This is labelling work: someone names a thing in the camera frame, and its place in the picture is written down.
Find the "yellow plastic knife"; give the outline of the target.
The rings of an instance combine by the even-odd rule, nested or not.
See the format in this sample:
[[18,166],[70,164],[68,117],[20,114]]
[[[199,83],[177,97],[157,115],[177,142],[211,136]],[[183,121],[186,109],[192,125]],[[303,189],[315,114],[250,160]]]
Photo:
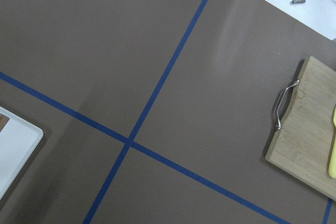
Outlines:
[[332,123],[333,123],[333,140],[331,142],[331,153],[329,160],[328,174],[331,178],[335,179],[335,108],[332,111]]

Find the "wooden cutting board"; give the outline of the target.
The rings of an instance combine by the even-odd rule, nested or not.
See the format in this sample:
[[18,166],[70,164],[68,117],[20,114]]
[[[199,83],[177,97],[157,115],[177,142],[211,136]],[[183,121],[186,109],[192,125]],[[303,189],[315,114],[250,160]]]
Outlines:
[[335,199],[335,179],[328,173],[335,139],[335,71],[316,59],[306,59],[298,79],[286,90],[292,95],[265,159]]

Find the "white towel rack stand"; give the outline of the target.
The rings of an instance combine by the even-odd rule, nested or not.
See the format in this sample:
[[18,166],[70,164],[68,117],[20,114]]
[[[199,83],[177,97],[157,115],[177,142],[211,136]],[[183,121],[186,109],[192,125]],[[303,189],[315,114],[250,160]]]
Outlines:
[[20,170],[44,136],[42,129],[1,108],[1,197],[8,191]]

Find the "small metal screw bit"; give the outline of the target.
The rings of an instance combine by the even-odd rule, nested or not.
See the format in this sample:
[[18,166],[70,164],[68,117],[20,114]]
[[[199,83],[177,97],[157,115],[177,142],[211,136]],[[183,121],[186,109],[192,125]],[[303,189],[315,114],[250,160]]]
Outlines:
[[297,4],[304,4],[306,0],[292,0],[291,4],[292,5],[297,5]]

